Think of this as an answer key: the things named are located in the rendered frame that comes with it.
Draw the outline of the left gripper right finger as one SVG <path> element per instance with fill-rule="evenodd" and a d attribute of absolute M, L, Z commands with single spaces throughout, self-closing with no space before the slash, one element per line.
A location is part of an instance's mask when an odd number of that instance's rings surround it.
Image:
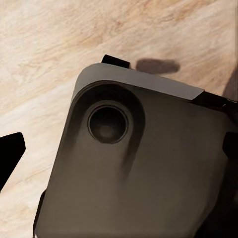
<path fill-rule="evenodd" d="M 238 134 L 227 132 L 222 149 L 238 172 Z"/>

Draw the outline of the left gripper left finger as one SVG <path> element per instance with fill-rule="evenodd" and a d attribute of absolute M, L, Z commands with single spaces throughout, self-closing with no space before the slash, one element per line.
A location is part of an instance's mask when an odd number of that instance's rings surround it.
<path fill-rule="evenodd" d="M 0 191 L 26 150 L 22 132 L 0 137 Z"/>

